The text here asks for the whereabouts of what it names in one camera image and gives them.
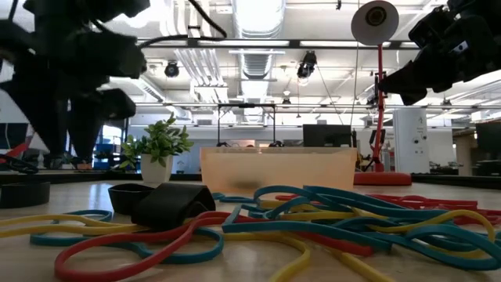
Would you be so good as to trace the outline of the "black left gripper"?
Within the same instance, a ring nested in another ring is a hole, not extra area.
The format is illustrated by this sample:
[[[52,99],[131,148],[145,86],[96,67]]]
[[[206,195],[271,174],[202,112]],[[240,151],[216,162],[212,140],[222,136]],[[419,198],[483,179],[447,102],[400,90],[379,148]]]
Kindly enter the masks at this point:
[[[137,38],[104,26],[120,15],[137,16],[150,0],[25,0],[34,17],[27,31],[12,19],[0,19],[0,56],[29,73],[47,71],[76,78],[97,88],[110,77],[138,78],[146,59]],[[97,91],[96,116],[122,120],[136,114],[135,102],[122,89]]]

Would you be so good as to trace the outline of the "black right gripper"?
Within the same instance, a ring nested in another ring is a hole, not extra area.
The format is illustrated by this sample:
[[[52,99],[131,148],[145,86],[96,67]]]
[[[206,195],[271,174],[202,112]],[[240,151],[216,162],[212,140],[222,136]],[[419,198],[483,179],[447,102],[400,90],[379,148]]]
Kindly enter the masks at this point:
[[[413,105],[428,89],[443,92],[501,68],[501,0],[447,0],[409,32],[420,51],[382,78],[378,89]]]

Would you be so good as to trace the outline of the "teal rubber band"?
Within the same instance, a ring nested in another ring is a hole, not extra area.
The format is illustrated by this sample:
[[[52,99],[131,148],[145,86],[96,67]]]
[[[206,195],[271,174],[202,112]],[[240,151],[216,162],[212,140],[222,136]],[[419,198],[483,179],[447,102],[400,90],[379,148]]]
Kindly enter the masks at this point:
[[[222,223],[222,230],[224,233],[265,231],[308,232],[332,239],[347,240],[353,243],[370,246],[380,251],[389,252],[391,250],[391,243],[360,233],[311,222],[248,218],[240,215],[241,208],[241,205],[237,205]]]
[[[237,204],[255,204],[256,201],[249,197],[239,197],[239,196],[226,196],[223,193],[213,193],[212,197],[215,201],[220,201],[224,203],[237,203]]]
[[[501,247],[495,245],[486,237],[473,233],[469,230],[462,230],[460,228],[448,225],[430,225],[418,227],[414,230],[409,231],[405,235],[405,239],[412,240],[430,235],[446,235],[457,237],[459,239],[465,240],[468,243],[471,243],[473,246],[479,248],[481,251],[484,251],[488,255],[491,255],[491,258],[487,259],[468,259],[453,255],[447,255],[443,252],[434,251],[430,248],[418,244],[416,246],[416,250],[431,259],[435,259],[448,266],[456,267],[462,270],[488,271],[501,268]]]
[[[304,186],[303,188],[284,185],[266,186],[254,192],[254,199],[257,201],[260,196],[268,193],[292,193],[306,197],[310,201],[318,201],[331,208],[339,208],[344,204],[353,208],[362,209],[363,211],[392,218],[402,217],[404,219],[426,220],[447,213],[446,210],[440,209],[408,209],[360,193],[324,186]]]
[[[82,211],[73,211],[68,212],[68,215],[99,215],[98,221],[100,222],[109,222],[113,217],[113,212],[106,210],[82,210]],[[206,262],[214,259],[218,256],[224,247],[224,238],[223,236],[213,230],[207,228],[199,228],[195,230],[196,235],[201,235],[202,237],[208,237],[216,241],[215,246],[209,251],[203,251],[199,253],[191,253],[191,254],[172,254],[166,259],[164,259],[161,264],[194,264]],[[33,245],[39,246],[49,246],[49,247],[69,247],[71,245],[77,244],[84,240],[89,239],[89,237],[80,236],[80,237],[51,237],[47,236],[43,233],[39,234],[31,234],[30,235],[30,243]],[[144,259],[153,254],[153,252],[142,243],[132,243],[132,242],[124,242],[124,243],[116,243],[116,244],[108,244],[108,247],[112,248],[120,248],[128,251],[132,251],[141,259]]]

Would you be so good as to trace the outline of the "orange translucent plastic bin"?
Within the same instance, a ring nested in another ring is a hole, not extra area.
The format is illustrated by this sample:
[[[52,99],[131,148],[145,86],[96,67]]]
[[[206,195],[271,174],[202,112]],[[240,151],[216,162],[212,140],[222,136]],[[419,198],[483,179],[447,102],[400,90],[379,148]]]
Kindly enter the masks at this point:
[[[212,192],[252,193],[272,185],[350,190],[357,155],[351,147],[203,147],[200,166]]]

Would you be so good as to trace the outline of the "white pillar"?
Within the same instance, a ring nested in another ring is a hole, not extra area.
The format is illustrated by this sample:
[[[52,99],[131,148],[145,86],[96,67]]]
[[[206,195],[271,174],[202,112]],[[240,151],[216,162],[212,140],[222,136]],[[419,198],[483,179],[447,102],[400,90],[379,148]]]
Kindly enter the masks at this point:
[[[396,171],[430,171],[425,109],[398,109],[393,113]]]

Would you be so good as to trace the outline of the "large dark screen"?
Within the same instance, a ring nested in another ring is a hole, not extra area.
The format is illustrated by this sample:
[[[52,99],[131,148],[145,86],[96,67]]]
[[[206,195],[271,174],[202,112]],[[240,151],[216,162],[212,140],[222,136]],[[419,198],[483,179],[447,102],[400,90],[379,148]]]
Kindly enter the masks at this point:
[[[476,124],[478,149],[485,159],[477,163],[478,174],[501,177],[501,122]]]

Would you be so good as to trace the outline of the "green plant in white pot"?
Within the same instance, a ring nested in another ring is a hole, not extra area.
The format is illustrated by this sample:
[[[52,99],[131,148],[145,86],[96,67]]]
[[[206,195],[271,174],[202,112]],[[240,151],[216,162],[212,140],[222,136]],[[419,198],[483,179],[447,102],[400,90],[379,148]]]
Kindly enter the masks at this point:
[[[160,119],[144,128],[144,136],[133,135],[121,144],[123,161],[119,168],[138,169],[145,183],[166,183],[171,178],[174,156],[190,152],[193,142],[189,141],[186,126],[174,127],[174,114]]]

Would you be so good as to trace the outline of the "red desk lamp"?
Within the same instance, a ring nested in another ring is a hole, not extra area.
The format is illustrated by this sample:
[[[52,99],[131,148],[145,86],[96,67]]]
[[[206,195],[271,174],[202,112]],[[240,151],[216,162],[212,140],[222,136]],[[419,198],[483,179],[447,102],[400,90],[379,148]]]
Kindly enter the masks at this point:
[[[383,44],[394,35],[399,25],[398,10],[386,0],[372,0],[360,7],[351,20],[351,33],[355,40],[365,46],[377,48],[377,74],[375,79],[375,97],[377,98],[377,127],[374,140],[371,144],[373,150],[369,166],[370,172],[357,172],[354,178],[355,185],[362,186],[408,186],[412,183],[409,174],[400,172],[387,172],[381,160],[381,150],[384,143],[384,92],[379,83],[384,78]]]

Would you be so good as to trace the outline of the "black computer monitor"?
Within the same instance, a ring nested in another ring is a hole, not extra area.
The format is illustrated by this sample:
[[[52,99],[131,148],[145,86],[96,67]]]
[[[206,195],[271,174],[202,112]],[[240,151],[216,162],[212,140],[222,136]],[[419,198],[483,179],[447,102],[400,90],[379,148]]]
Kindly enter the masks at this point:
[[[351,146],[349,125],[303,125],[302,129],[306,147]]]

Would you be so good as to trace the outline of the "dark monitor screen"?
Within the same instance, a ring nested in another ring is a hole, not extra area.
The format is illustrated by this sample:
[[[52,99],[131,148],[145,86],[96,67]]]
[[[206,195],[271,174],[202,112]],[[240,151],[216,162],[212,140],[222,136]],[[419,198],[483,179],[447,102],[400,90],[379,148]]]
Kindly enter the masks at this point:
[[[0,123],[0,149],[12,149],[25,142],[28,123]]]

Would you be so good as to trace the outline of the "red angled bar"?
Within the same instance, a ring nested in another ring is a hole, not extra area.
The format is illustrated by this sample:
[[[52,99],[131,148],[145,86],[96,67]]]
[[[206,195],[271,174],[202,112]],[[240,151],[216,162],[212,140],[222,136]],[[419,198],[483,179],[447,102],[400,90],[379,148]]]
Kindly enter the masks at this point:
[[[6,155],[8,157],[18,157],[21,155],[24,151],[26,151],[29,148],[29,146],[26,143],[21,143],[20,145],[14,147],[13,149],[9,150]],[[6,159],[4,157],[1,157],[0,155],[0,164],[6,163]]]

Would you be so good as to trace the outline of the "black overhead rig beam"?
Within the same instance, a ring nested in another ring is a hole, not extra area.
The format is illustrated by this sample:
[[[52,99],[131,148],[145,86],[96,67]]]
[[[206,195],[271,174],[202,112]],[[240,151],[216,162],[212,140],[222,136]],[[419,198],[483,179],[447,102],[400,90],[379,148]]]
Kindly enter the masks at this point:
[[[196,38],[168,40],[152,43],[153,49],[329,49],[329,50],[376,50],[376,45],[363,45],[356,41],[299,40],[299,39],[228,39],[219,41]]]

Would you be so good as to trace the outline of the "black background rig frame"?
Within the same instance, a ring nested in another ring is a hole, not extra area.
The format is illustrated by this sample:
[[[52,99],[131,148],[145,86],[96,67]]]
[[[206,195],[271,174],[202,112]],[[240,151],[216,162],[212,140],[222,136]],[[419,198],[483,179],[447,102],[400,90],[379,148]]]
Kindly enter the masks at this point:
[[[261,108],[264,110],[265,108],[271,108],[272,109],[272,141],[275,143],[277,141],[276,138],[276,109],[277,105],[274,103],[218,103],[217,104],[217,144],[216,147],[220,146],[226,146],[229,147],[228,144],[225,144],[225,142],[221,141],[221,110],[223,107],[227,107],[229,110],[231,110],[234,107],[238,107],[240,109],[254,109],[254,108]]]

